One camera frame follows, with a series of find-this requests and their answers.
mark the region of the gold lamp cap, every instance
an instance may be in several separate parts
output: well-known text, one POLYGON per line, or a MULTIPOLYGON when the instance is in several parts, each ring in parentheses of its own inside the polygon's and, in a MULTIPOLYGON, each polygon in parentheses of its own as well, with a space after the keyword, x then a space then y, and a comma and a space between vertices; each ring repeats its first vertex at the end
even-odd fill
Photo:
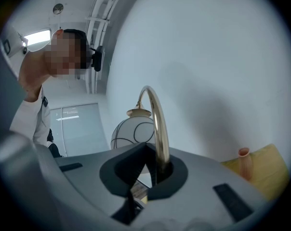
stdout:
POLYGON ((141 103, 137 103, 137 105, 133 109, 127 111, 126 114, 129 117, 134 117, 134 116, 150 117, 152 115, 152 113, 146 110, 141 103))

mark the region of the person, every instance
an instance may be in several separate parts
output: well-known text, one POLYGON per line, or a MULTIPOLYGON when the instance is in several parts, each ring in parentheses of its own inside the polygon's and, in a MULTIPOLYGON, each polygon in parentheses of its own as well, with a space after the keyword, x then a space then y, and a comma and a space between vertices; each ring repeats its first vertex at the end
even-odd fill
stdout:
POLYGON ((34 143, 47 146, 50 110, 42 84, 50 76, 63 78, 80 74, 81 70, 90 66, 92 55, 85 33, 79 30, 59 29, 45 47, 26 54, 25 39, 20 36, 23 42, 19 41, 18 36, 20 34, 11 26, 5 28, 4 36, 2 36, 4 50, 11 57, 11 62, 13 62, 12 55, 16 54, 16 49, 23 55, 18 82, 26 91, 26 97, 13 118, 10 130, 23 134, 34 143))
POLYGON ((49 129, 49 134, 47 137, 47 147, 50 150, 51 154, 54 158, 56 157, 62 157, 59 153, 59 149, 56 146, 56 144, 53 142, 53 132, 51 129, 49 129))

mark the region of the gold lamp arm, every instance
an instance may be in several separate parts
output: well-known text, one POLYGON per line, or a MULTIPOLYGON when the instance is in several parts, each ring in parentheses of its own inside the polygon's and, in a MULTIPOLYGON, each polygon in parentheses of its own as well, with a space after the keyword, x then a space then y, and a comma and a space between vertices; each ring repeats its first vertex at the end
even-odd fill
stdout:
POLYGON ((154 121, 154 135, 155 135, 155 146, 156 146, 156 161, 158 163, 158 173, 164 173, 170 160, 169 154, 169 141, 166 129, 166 122, 162 108, 160 106, 159 98, 155 91, 150 86, 144 86, 140 92, 137 105, 141 106, 142 97, 147 91, 154 121))

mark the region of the ear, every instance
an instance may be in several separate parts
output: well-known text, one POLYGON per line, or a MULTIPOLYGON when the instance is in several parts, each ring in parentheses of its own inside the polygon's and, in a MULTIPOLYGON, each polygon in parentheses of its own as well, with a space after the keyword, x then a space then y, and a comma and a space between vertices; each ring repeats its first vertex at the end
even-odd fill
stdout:
POLYGON ((63 29, 59 29, 53 34, 52 39, 56 39, 62 34, 63 34, 63 29))

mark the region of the pink vase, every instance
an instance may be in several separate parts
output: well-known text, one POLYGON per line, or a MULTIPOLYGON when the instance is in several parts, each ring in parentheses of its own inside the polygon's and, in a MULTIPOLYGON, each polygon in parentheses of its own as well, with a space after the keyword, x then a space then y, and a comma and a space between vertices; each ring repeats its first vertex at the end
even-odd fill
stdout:
POLYGON ((246 180, 252 177, 252 160, 249 148, 242 148, 238 151, 240 175, 246 180))

